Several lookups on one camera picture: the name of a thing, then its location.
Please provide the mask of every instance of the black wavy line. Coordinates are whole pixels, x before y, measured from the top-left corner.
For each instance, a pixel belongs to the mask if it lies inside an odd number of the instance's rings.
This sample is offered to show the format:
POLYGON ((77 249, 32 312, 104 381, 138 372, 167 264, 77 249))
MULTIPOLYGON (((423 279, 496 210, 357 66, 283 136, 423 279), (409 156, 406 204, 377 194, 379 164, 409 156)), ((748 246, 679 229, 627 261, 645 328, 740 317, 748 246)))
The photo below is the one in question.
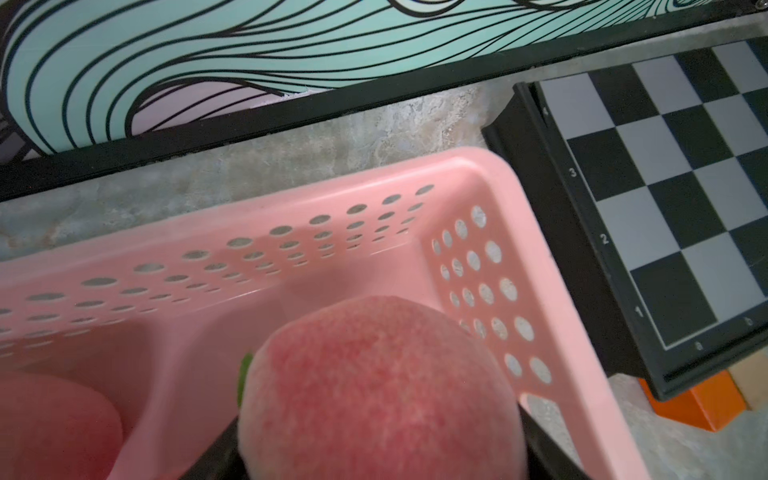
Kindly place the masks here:
POLYGON ((462 3, 464 3, 464 0, 458 0, 458 2, 456 2, 455 4, 449 5, 445 8, 441 8, 440 10, 435 10, 434 12, 414 12, 413 10, 408 10, 406 7, 400 5, 396 0, 389 0, 389 4, 395 7, 399 12, 404 13, 409 17, 415 17, 415 18, 428 18, 428 17, 435 17, 437 15, 442 15, 458 7, 462 3))
POLYGON ((254 98, 263 97, 264 95, 268 95, 268 94, 267 93, 258 94, 258 95, 254 95, 253 97, 248 97, 248 98, 244 98, 242 100, 234 101, 231 104, 224 105, 223 107, 217 108, 216 110, 213 110, 213 111, 209 111, 208 113, 206 113, 202 117, 197 117, 197 118, 193 119, 192 121, 203 120, 205 117, 209 117, 209 116, 217 113, 218 111, 224 110, 225 108, 233 107, 234 105, 241 104, 244 101, 253 100, 254 98))
POLYGON ((165 120, 161 121, 160 123, 152 126, 151 128, 148 128, 147 131, 153 131, 153 130, 161 127, 163 124, 166 124, 169 121, 173 120, 174 118, 178 117, 179 115, 183 114, 185 111, 189 111, 192 108, 195 108, 196 106, 198 106, 199 104, 205 103, 205 102, 207 102, 207 101, 209 101, 209 100, 211 100, 213 98, 218 97, 219 95, 228 94, 231 91, 243 90, 244 88, 247 88, 247 87, 244 87, 243 85, 238 85, 236 87, 228 88, 227 90, 222 90, 222 91, 220 91, 218 93, 215 93, 215 94, 212 94, 212 95, 208 95, 205 98, 201 98, 200 100, 194 102, 193 104, 189 104, 188 106, 186 106, 186 107, 182 108, 181 110, 177 111, 175 114, 172 114, 170 117, 166 118, 165 120))

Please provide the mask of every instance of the basket hole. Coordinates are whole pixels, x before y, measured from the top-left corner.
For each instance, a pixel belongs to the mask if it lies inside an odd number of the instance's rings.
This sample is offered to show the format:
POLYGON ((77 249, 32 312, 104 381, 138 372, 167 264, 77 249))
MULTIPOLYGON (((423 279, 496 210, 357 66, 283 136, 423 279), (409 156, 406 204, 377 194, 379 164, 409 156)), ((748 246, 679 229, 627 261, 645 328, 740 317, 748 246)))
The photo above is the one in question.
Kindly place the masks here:
POLYGON ((394 204, 397 200, 400 200, 401 198, 402 198, 402 195, 400 194, 389 195, 387 198, 384 199, 384 201, 382 202, 382 205, 394 204))
POLYGON ((502 291, 507 300, 514 302, 518 299, 518 288, 509 278, 502 278, 498 281, 498 288, 502 291))
POLYGON ((480 206, 475 205, 472 207, 472 222, 477 225, 480 228, 485 227, 485 224, 487 223, 488 219, 485 216, 485 212, 482 211, 482 208, 480 206))
POLYGON ((469 288, 465 288, 462 290, 462 296, 464 297, 464 301, 469 306, 475 306, 475 294, 472 293, 469 288))
POLYGON ((98 286, 110 286, 116 284, 118 281, 114 278, 109 278, 107 276, 99 276, 96 278, 91 278, 88 280, 85 280, 81 283, 82 286, 90 286, 90 287, 98 287, 98 286))
POLYGON ((467 252, 467 263, 475 272, 480 270, 480 256, 472 250, 467 252))
POLYGON ((77 308, 96 308, 104 305, 103 300, 86 300, 84 302, 76 303, 74 306, 77 308))
POLYGON ((423 195, 423 194, 425 194, 425 193, 429 192, 429 191, 430 191, 431 189, 433 189, 433 188, 435 188, 435 186, 434 186, 434 185, 425 185, 424 187, 421 187, 421 188, 419 188, 419 189, 416 191, 416 195, 423 195))
POLYGON ((481 322, 480 319, 474 319, 472 320, 472 323, 475 326, 475 332, 480 338, 484 339, 488 335, 488 330, 485 329, 483 322, 481 322))
POLYGON ((79 325, 81 323, 91 323, 96 321, 95 316, 84 316, 82 318, 74 319, 70 323, 74 323, 75 325, 79 325))
POLYGON ((206 259, 209 255, 210 252, 207 252, 206 250, 191 250, 182 255, 181 258, 189 261, 195 261, 206 259))
POLYGON ((359 214, 360 212, 362 212, 362 211, 363 211, 363 210, 365 210, 366 208, 368 208, 368 205, 365 205, 365 204, 357 204, 357 205, 355 205, 354 207, 350 207, 350 208, 349 208, 349 209, 346 211, 346 214, 347 214, 347 215, 354 215, 354 214, 359 214))
POLYGON ((512 375, 523 375, 523 366, 520 365, 520 362, 511 353, 504 354, 504 364, 507 366, 507 370, 509 370, 512 375))
POLYGON ((331 219, 330 215, 318 215, 317 217, 314 217, 312 220, 310 220, 310 225, 320 225, 322 223, 327 222, 331 219))
POLYGON ((88 333, 90 331, 91 329, 75 330, 74 332, 66 332, 61 336, 78 336, 78 335, 83 335, 84 333, 88 333))
POLYGON ((54 302, 65 297, 66 295, 63 293, 36 293, 35 295, 28 296, 27 300, 30 302, 54 302))
POLYGON ((480 292, 480 298, 482 298, 484 302, 488 305, 493 305, 496 298, 494 298, 493 290, 491 290, 490 286, 481 283, 480 287, 478 287, 478 291, 480 292))
POLYGON ((24 337, 28 339, 38 339, 43 336, 52 335, 53 333, 56 333, 56 330, 38 330, 37 332, 27 333, 24 337))
POLYGON ((469 232, 467 231, 467 224, 464 223, 464 220, 457 220, 456 221, 456 235, 458 235, 459 238, 462 240, 467 240, 467 236, 469 235, 469 232))
POLYGON ((252 262, 254 260, 258 260, 259 258, 261 258, 263 256, 264 256, 264 252, 251 252, 251 253, 246 253, 245 255, 243 255, 243 260, 245 260, 247 262, 252 262))
POLYGON ((274 227, 272 230, 270 230, 270 235, 272 235, 273 237, 282 237, 283 235, 287 235, 292 231, 293 231, 292 227, 289 227, 288 225, 281 225, 279 227, 274 227))
POLYGON ((539 380, 547 384, 552 383, 552 373, 549 371, 547 364, 541 361, 540 358, 537 356, 532 357, 529 364, 539 380))
POLYGON ((168 283, 186 282, 189 279, 189 275, 171 275, 165 277, 165 281, 168 283))
POLYGON ((24 348, 26 349, 37 349, 41 346, 47 346, 51 345, 53 343, 53 340, 45 340, 44 342, 37 342, 37 343, 28 343, 27 345, 24 345, 24 348))
POLYGON ((206 265, 205 268, 203 268, 203 270, 207 272, 220 272, 225 268, 227 268, 226 263, 212 263, 211 265, 206 265))
POLYGON ((121 295, 143 295, 144 293, 148 292, 149 289, 144 288, 142 286, 136 286, 134 288, 127 288, 120 292, 121 295))
POLYGON ((509 331, 507 331, 507 326, 504 324, 504 322, 501 321, 501 319, 493 317, 491 319, 491 329, 498 338, 502 340, 509 338, 509 331))
POLYGON ((53 322, 54 320, 58 320, 61 318, 61 315, 58 313, 41 313, 40 315, 33 315, 30 317, 27 317, 27 321, 29 322, 53 322))
POLYGON ((134 267, 136 273, 157 273, 165 268, 165 265, 160 263, 142 263, 134 267))
POLYGON ((456 276, 464 276, 464 266, 456 258, 451 261, 451 266, 456 276))
POLYGON ((515 330, 518 331, 521 337, 529 342, 534 339, 533 326, 531 323, 521 316, 515 317, 515 330))
POLYGON ((502 261, 502 249, 493 240, 489 240, 485 244, 485 254, 488 255, 488 258, 491 259, 493 263, 502 261))

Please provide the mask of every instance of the chessboard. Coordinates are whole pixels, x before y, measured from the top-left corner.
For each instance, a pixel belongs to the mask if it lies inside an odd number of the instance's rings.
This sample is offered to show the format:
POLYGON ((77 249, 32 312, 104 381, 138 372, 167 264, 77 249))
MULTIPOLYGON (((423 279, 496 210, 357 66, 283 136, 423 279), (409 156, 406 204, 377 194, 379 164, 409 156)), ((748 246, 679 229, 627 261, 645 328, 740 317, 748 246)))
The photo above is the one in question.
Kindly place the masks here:
POLYGON ((665 369, 767 327, 768 38, 535 87, 570 153, 563 183, 665 369))

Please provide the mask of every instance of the concrete floor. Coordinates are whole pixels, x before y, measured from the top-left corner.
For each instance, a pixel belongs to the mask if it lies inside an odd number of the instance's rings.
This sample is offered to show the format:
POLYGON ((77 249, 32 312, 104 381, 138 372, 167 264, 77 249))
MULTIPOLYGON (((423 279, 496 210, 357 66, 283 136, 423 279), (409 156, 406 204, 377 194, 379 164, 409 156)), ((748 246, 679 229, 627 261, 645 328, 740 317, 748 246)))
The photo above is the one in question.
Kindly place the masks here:
MULTIPOLYGON (((0 261, 452 147, 485 146, 480 128, 506 105, 519 81, 760 35, 768 35, 766 13, 10 200, 0 204, 0 261)), ((611 386, 656 480, 766 477, 768 409, 745 412, 712 434, 656 417, 630 377, 615 376, 611 386)), ((554 436, 567 441, 554 408, 531 407, 554 436)))

